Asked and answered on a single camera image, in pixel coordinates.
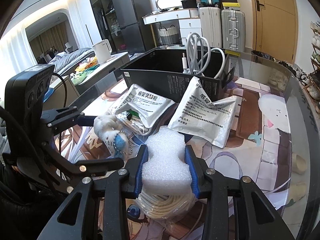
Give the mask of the white foam block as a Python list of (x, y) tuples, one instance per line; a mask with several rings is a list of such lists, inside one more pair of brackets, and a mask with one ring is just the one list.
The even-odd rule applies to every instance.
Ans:
[(167, 126), (148, 137), (149, 159), (142, 166), (143, 190), (151, 195), (182, 196), (191, 193), (191, 174), (184, 161), (184, 136)]

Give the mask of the white blue plush keychain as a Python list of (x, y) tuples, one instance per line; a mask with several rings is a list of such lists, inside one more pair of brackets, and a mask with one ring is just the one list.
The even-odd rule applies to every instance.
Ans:
[(115, 115), (101, 115), (94, 120), (94, 132), (114, 158), (127, 161), (132, 157), (132, 147), (121, 122)]

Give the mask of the silver medicine pouch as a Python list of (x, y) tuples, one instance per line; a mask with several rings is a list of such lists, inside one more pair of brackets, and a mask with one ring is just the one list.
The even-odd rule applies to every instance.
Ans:
[(201, 137), (216, 147), (224, 148), (237, 104), (237, 96), (212, 102), (200, 79), (193, 77), (168, 127), (177, 132)]
[(157, 120), (174, 104), (171, 99), (133, 84), (114, 102), (108, 112), (137, 134), (148, 135)]

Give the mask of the grey side cabinet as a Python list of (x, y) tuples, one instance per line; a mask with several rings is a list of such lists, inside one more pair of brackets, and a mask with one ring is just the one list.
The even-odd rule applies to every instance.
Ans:
[[(117, 53), (112, 56), (112, 58), (98, 66), (93, 73), (89, 74), (88, 77), (82, 81), (79, 85), (74, 85), (71, 81), (70, 74), (61, 75), (66, 83), (67, 88), (67, 100), (66, 106), (71, 105), (81, 94), (83, 94), (90, 87), (95, 85), (103, 77), (110, 74), (112, 71), (120, 68), (125, 63), (130, 61), (128, 52)], [(49, 110), (53, 108), (62, 108), (65, 102), (65, 87), (62, 81), (57, 78), (51, 85), (54, 91), (52, 95), (43, 103), (43, 109)]]

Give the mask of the bed with grey duvet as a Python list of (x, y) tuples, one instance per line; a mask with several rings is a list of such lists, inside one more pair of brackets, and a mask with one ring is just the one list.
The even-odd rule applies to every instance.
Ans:
[(74, 69), (82, 61), (88, 57), (94, 56), (94, 50), (92, 48), (81, 48), (69, 54), (58, 53), (49, 64), (54, 65), (54, 72), (63, 75), (71, 69)]

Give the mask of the white electric kettle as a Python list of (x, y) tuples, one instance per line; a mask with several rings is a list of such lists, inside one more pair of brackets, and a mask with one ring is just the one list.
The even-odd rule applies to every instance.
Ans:
[(111, 59), (112, 47), (108, 39), (102, 40), (93, 45), (93, 50), (97, 61), (99, 64), (102, 64)]

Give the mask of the woven laundry basket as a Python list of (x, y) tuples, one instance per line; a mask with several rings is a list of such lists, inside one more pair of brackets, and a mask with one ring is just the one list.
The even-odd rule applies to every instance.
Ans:
[(178, 27), (171, 25), (169, 28), (166, 28), (163, 25), (159, 25), (158, 34), (161, 38), (163, 45), (179, 44), (180, 36)]

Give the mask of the black refrigerator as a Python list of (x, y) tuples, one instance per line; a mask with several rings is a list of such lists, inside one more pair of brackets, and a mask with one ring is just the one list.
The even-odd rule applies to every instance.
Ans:
[(130, 54), (155, 47), (151, 27), (143, 17), (152, 12), (150, 0), (112, 0), (126, 49)]

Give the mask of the black glass wardrobe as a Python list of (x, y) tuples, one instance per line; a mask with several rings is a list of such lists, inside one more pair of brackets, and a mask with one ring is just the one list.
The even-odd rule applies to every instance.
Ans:
[(113, 50), (113, 54), (117, 52), (114, 40), (112, 37), (112, 31), (110, 31), (109, 25), (106, 19), (106, 12), (110, 12), (111, 0), (90, 0), (90, 4), (93, 10), (94, 18), (102, 40), (108, 39)]

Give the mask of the white drawer desk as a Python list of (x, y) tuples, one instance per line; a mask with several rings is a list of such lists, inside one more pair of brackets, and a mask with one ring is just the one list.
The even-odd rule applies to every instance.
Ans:
[(186, 45), (187, 38), (192, 33), (197, 33), (202, 36), (201, 21), (198, 9), (179, 9), (157, 14), (144, 16), (143, 21), (145, 25), (159, 23), (166, 28), (171, 25), (178, 27), (180, 43)]

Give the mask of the white suitcase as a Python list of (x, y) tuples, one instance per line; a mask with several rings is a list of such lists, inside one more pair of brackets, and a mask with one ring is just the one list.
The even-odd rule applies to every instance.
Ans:
[(199, 15), (202, 36), (212, 48), (222, 48), (221, 10), (217, 7), (201, 7)]

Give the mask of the silver suitcase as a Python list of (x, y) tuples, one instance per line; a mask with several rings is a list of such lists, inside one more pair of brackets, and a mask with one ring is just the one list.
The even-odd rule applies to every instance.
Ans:
[(223, 9), (221, 11), (223, 48), (244, 52), (246, 41), (245, 14), (239, 10)]

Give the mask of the shoe rack with shoes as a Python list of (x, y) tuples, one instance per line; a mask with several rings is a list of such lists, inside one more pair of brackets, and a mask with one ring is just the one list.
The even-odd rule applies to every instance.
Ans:
[(319, 21), (310, 22), (310, 29), (313, 32), (311, 39), (313, 51), (310, 56), (312, 71), (309, 74), (303, 73), (302, 84), (319, 114)]

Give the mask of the oval mirror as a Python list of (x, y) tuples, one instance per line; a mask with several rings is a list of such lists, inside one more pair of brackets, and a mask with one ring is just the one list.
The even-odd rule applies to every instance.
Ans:
[(159, 10), (170, 9), (170, 8), (181, 8), (182, 0), (157, 0), (156, 7)]

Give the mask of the wooden door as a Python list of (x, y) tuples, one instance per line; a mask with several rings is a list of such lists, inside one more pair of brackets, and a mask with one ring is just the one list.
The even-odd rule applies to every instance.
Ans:
[(253, 49), (293, 63), (297, 49), (296, 0), (252, 0)]

